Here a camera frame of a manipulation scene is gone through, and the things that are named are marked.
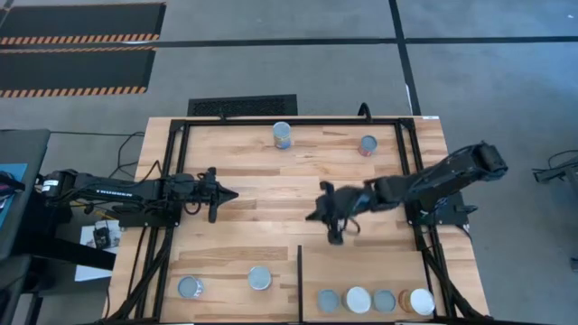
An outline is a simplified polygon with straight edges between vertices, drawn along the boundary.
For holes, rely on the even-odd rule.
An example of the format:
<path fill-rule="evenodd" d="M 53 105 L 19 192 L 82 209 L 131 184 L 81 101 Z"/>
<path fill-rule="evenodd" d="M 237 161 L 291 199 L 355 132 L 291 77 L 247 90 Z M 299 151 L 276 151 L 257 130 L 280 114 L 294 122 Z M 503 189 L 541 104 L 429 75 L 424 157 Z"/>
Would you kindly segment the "black hazard-striped floor mat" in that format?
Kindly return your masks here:
<path fill-rule="evenodd" d="M 165 3 L 2 8 L 0 45 L 154 41 L 165 11 Z"/>
<path fill-rule="evenodd" d="M 0 98 L 143 94 L 155 54 L 146 46 L 0 51 Z"/>

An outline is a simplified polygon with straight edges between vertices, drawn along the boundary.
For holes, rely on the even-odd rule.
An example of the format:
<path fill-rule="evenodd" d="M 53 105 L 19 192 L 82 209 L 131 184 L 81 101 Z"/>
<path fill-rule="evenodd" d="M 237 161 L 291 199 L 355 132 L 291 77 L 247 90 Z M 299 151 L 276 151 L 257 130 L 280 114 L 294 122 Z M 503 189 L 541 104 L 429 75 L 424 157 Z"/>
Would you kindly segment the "black floor grille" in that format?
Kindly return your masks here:
<path fill-rule="evenodd" d="M 297 116 L 297 96 L 267 95 L 190 99 L 187 116 Z"/>

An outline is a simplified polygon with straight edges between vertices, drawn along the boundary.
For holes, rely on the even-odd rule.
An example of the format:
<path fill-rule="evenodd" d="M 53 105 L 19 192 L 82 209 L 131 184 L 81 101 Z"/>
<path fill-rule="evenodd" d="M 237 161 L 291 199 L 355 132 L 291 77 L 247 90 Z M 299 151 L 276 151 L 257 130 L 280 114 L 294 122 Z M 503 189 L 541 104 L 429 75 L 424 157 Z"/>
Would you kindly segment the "red sided tin can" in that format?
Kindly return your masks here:
<path fill-rule="evenodd" d="M 359 143 L 358 152 L 362 156 L 371 156 L 378 147 L 378 141 L 373 135 L 364 135 Z"/>

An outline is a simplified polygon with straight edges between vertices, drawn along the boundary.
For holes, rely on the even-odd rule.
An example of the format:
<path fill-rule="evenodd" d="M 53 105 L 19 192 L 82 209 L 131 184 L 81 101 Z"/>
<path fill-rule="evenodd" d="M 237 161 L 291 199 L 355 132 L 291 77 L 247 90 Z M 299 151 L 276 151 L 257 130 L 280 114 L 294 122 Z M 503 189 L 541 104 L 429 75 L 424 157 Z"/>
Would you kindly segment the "peaches label tin can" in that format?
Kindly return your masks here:
<path fill-rule="evenodd" d="M 278 149 L 288 149 L 291 144 L 291 126 L 284 122 L 276 122 L 273 125 L 273 137 L 274 137 L 274 145 Z"/>
<path fill-rule="evenodd" d="M 253 290 L 263 291 L 271 285 L 272 275 L 266 266 L 258 265 L 250 269 L 247 280 Z"/>

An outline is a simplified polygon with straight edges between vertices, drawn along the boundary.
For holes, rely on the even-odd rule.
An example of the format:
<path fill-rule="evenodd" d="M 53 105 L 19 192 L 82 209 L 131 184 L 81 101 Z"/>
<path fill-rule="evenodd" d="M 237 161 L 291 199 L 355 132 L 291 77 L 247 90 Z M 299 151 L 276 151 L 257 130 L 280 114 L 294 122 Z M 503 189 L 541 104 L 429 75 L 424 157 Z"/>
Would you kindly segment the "blue sheet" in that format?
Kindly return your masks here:
<path fill-rule="evenodd" d="M 0 228 L 7 219 L 15 194 L 19 192 L 13 186 L 6 184 L 3 178 L 10 178 L 23 184 L 27 167 L 27 163 L 0 164 Z"/>

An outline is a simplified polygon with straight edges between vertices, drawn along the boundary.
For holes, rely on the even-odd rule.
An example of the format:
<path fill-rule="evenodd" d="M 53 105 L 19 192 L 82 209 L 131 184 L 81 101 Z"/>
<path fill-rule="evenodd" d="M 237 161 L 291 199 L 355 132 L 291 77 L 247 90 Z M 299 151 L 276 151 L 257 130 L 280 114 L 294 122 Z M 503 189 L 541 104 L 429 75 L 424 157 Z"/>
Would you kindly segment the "red green peas can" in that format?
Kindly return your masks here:
<path fill-rule="evenodd" d="M 204 285 L 201 280 L 189 275 L 178 282 L 177 290 L 182 298 L 198 299 L 204 292 Z"/>

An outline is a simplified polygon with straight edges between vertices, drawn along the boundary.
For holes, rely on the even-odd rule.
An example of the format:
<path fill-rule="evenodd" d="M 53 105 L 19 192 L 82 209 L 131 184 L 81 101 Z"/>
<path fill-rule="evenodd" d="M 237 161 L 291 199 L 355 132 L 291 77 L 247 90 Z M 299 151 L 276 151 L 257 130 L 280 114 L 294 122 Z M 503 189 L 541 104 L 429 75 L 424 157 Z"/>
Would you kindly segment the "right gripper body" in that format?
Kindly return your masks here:
<path fill-rule="evenodd" d="M 363 188 L 344 186 L 336 190 L 328 181 L 322 181 L 320 188 L 324 191 L 320 200 L 326 204 L 327 222 L 323 224 L 328 229 L 328 241 L 331 245 L 340 246 L 343 244 L 342 233 L 349 223 L 356 228 L 354 235 L 360 233 L 361 227 L 355 217 L 369 210 L 371 197 Z"/>

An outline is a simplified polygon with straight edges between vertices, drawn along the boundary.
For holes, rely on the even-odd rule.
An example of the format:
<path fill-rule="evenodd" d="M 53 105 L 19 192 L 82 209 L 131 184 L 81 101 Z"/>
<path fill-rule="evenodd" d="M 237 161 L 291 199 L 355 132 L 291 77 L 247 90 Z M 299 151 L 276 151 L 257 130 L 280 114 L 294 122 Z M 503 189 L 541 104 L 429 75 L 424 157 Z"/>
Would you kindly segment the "grey lid tin can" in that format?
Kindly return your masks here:
<path fill-rule="evenodd" d="M 381 313 L 393 312 L 396 308 L 396 297 L 389 290 L 376 290 L 373 294 L 373 308 Z"/>

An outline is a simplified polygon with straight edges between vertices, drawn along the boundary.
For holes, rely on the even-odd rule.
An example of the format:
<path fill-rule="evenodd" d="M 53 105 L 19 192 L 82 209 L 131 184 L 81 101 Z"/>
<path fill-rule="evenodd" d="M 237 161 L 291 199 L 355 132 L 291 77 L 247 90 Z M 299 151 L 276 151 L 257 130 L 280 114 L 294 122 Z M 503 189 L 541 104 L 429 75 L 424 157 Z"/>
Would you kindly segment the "small black device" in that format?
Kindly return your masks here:
<path fill-rule="evenodd" d="M 93 241 L 96 249 L 106 249 L 111 245 L 110 232 L 108 227 L 95 228 L 93 230 Z"/>

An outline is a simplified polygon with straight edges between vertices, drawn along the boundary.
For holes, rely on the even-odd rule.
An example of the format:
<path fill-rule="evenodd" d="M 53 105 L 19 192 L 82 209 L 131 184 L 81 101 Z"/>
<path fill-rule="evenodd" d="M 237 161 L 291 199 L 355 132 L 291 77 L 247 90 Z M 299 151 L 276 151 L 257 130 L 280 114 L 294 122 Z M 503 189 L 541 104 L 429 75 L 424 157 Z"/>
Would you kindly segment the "white paper sheets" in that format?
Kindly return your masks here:
<path fill-rule="evenodd" d="M 110 246 L 105 248 L 105 251 L 112 254 L 116 254 L 118 251 L 120 238 L 122 236 L 117 220 L 100 220 L 97 221 L 93 226 L 82 227 L 79 242 L 84 246 L 95 248 L 96 244 L 93 232 L 96 229 L 101 228 L 108 228 L 111 242 Z M 76 282 L 86 282 L 102 278 L 108 278 L 111 275 L 112 272 L 109 270 L 98 269 L 84 265 L 77 265 L 74 280 Z"/>

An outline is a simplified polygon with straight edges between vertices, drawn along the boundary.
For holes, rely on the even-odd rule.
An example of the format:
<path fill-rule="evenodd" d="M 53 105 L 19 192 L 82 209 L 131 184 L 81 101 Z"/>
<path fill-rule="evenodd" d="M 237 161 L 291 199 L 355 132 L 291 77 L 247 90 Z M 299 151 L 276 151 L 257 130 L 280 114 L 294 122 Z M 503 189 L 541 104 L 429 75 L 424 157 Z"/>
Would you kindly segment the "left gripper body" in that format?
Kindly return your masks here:
<path fill-rule="evenodd" d="M 181 175 L 180 184 L 185 185 L 182 207 L 186 214 L 198 214 L 201 205 L 205 204 L 209 206 L 209 223 L 217 221 L 219 183 L 216 181 L 216 174 L 216 168 L 209 167 L 207 171 L 198 173 L 197 178 L 188 173 Z"/>

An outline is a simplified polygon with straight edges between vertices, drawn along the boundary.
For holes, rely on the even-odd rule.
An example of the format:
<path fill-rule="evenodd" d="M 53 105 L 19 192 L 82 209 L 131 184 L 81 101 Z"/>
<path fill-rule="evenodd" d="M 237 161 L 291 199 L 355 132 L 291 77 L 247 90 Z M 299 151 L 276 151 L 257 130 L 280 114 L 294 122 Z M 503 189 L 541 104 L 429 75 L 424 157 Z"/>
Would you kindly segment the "black shelf divider bar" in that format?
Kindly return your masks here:
<path fill-rule="evenodd" d="M 298 324 L 303 325 L 303 247 L 297 247 Z"/>

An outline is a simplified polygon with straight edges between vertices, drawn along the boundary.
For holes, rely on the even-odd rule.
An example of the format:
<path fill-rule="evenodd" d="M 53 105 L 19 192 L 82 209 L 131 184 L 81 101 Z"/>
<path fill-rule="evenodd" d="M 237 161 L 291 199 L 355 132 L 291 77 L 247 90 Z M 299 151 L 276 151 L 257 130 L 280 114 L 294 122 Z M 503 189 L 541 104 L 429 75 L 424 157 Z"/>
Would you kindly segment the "orange slices print can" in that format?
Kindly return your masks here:
<path fill-rule="evenodd" d="M 317 307 L 323 313 L 334 313 L 340 307 L 340 296 L 331 289 L 319 290 Z"/>

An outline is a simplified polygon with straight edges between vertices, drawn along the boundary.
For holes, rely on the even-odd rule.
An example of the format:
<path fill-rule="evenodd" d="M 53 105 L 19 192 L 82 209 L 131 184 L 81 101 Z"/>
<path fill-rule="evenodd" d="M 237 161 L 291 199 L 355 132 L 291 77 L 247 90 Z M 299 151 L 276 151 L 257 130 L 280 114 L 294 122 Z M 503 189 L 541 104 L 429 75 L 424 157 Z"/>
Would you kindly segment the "dark grey desk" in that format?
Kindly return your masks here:
<path fill-rule="evenodd" d="M 0 172 L 12 174 L 24 185 L 0 211 L 0 261 L 12 253 L 49 138 L 47 129 L 0 131 Z"/>

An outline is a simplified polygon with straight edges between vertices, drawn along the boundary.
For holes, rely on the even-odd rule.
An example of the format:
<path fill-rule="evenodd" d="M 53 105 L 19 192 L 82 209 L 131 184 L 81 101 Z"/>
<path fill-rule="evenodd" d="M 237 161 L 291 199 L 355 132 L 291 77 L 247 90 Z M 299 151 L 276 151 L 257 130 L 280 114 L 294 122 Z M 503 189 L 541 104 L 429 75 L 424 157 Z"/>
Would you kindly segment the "white lid tin can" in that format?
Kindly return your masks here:
<path fill-rule="evenodd" d="M 348 311 L 363 314 L 371 308 L 371 296 L 369 292 L 360 286 L 354 286 L 345 291 L 342 302 Z"/>
<path fill-rule="evenodd" d="M 397 301 L 400 308 L 408 313 L 429 316 L 435 310 L 434 297 L 424 288 L 403 290 L 398 294 Z"/>

